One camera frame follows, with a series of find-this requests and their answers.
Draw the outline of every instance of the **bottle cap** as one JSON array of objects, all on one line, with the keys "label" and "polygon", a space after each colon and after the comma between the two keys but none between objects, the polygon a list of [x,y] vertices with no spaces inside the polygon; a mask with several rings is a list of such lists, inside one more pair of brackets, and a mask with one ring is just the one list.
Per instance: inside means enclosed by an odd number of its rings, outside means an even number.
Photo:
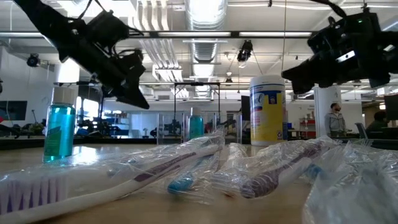
[{"label": "bottle cap", "polygon": [[200,108],[191,108],[191,116],[197,115],[200,116],[201,110]]},{"label": "bottle cap", "polygon": [[56,86],[52,90],[52,103],[75,103],[75,90],[66,87]]}]

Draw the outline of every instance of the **yellow label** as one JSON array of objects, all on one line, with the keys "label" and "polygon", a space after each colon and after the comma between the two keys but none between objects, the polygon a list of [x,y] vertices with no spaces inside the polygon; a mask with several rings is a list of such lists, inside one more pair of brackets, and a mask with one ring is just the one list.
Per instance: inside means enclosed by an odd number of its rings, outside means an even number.
[{"label": "yellow label", "polygon": [[284,93],[255,88],[251,94],[251,140],[287,140]]}]

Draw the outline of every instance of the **gray shirt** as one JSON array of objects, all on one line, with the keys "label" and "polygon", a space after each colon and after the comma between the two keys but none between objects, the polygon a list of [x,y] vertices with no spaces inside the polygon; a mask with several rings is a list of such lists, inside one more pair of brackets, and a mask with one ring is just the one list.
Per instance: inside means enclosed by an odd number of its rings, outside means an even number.
[{"label": "gray shirt", "polygon": [[346,129],[346,121],[341,113],[334,114],[328,113],[325,115],[325,128],[326,133],[330,134],[331,131],[342,132]]}]

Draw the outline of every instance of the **desk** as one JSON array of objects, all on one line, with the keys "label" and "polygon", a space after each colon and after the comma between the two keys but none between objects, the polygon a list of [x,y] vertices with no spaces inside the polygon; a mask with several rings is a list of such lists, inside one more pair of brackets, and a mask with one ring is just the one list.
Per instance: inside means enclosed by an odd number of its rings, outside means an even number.
[{"label": "desk", "polygon": [[[74,152],[118,152],[143,150],[148,145],[75,146]],[[261,147],[250,147],[255,154]],[[41,148],[0,151],[0,171],[21,169],[41,163]],[[156,194],[151,185],[114,202],[62,215],[43,223],[162,223],[162,224],[257,224],[301,223],[302,206],[310,186],[297,181],[266,198],[246,200],[216,194],[213,205],[183,202],[167,194]]]}]

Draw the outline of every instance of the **chair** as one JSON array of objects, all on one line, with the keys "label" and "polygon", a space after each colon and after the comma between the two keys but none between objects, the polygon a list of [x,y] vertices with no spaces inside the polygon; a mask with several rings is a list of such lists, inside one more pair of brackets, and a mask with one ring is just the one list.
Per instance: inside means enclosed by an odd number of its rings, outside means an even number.
[{"label": "chair", "polygon": [[368,135],[366,134],[366,130],[365,127],[363,126],[363,123],[355,123],[355,125],[356,128],[358,128],[359,137],[368,139]]}]

